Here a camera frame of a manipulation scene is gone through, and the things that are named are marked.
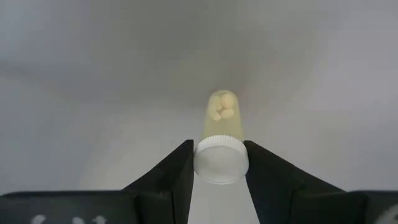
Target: white bottle cap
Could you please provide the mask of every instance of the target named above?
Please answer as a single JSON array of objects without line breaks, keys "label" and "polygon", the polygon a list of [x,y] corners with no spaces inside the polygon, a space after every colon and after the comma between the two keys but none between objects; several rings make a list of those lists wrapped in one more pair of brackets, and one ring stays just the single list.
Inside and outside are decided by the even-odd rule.
[{"label": "white bottle cap", "polygon": [[248,152],[244,144],[226,135],[210,136],[195,149],[195,172],[213,184],[232,184],[249,169]]}]

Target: black holder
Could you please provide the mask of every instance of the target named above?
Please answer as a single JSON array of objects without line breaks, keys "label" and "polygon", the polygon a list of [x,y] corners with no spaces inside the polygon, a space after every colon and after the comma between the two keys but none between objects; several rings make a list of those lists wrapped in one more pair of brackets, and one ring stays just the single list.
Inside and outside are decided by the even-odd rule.
[{"label": "black holder", "polygon": [[[398,223],[397,192],[345,192],[252,141],[244,144],[246,182],[260,223]],[[186,224],[192,187],[193,141],[186,140],[122,190],[3,195],[0,224]]]}]

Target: pill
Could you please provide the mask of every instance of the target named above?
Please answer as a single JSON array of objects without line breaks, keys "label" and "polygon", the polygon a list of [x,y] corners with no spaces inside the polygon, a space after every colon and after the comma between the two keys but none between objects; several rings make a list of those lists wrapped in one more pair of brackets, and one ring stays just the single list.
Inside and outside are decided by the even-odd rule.
[{"label": "pill", "polygon": [[219,112],[217,112],[216,110],[214,110],[212,108],[209,108],[209,115],[215,121],[219,121],[221,119],[221,115],[219,114]]},{"label": "pill", "polygon": [[229,118],[232,118],[234,116],[234,114],[235,114],[234,110],[227,109],[227,110],[223,110],[221,112],[221,117],[224,118],[224,119],[229,119]]},{"label": "pill", "polygon": [[221,104],[221,97],[212,96],[210,99],[210,107],[213,107],[215,110],[223,109],[223,105]]},{"label": "pill", "polygon": [[235,98],[232,94],[225,93],[221,97],[221,103],[225,109],[231,109],[235,105]]}]

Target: white backdrop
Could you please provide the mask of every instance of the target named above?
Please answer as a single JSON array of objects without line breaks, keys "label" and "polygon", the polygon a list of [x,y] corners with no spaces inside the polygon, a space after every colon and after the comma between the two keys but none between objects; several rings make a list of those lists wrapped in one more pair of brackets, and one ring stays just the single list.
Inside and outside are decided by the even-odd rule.
[{"label": "white backdrop", "polygon": [[[120,189],[234,91],[246,139],[345,190],[398,189],[395,0],[0,0],[0,193]],[[195,178],[190,223],[258,223]]]}]

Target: translucent plastic vial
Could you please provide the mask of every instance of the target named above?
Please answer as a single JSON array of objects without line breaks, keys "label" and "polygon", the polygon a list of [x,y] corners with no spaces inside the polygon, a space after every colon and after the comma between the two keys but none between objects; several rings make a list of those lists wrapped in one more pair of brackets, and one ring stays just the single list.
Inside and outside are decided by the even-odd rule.
[{"label": "translucent plastic vial", "polygon": [[232,184],[244,177],[249,159],[242,141],[237,97],[228,90],[213,93],[206,109],[203,140],[195,149],[196,173],[214,184]]}]

